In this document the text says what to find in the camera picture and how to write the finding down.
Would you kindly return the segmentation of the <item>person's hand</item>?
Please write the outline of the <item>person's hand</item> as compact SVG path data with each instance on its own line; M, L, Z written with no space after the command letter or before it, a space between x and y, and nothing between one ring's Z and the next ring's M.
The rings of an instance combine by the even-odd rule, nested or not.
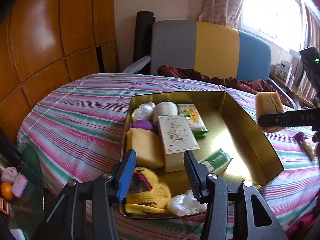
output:
M312 141L316 143L315 147L315 156L319 159L320 158L320 131L317 131L312 136Z

